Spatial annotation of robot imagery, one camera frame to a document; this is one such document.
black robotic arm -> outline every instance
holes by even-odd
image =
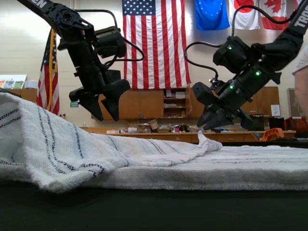
[[[130,85],[121,79],[120,71],[108,70],[117,57],[126,54],[125,39],[117,26],[94,31],[94,26],[82,19],[77,11],[50,0],[18,0],[43,18],[61,37],[58,49],[67,49],[76,69],[82,88],[69,94],[71,101],[79,103],[96,118],[103,120],[98,103],[99,95],[106,99],[103,105],[114,120],[119,119],[119,98]],[[115,56],[102,64],[102,58]]]
[[[303,36],[308,29],[308,0],[303,0],[298,9],[291,15],[293,18],[273,43],[253,44],[248,47],[239,37],[228,37],[214,54],[213,61],[236,74],[228,82],[218,80],[217,76],[210,80],[208,87],[199,82],[193,86],[193,91],[205,109],[198,122],[204,130],[225,125],[233,125],[233,120],[241,119],[241,126],[251,127],[253,121],[240,107],[251,102],[252,96],[264,87],[270,80],[280,84],[281,73],[299,53]]]

towel fold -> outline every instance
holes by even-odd
[[[0,93],[0,177],[55,193],[116,169],[176,166],[222,148],[201,132],[198,138],[195,145],[91,134],[32,102]]]

european union flag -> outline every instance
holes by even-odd
[[[225,0],[195,0],[199,30],[223,30],[230,26]]]

person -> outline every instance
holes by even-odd
[[[296,58],[293,71],[295,76],[295,96],[299,105],[308,118],[308,46]]]

red maple leaf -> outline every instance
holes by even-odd
[[[268,7],[274,6],[273,13],[278,13],[281,10],[282,3],[281,0],[268,0],[265,5]]]

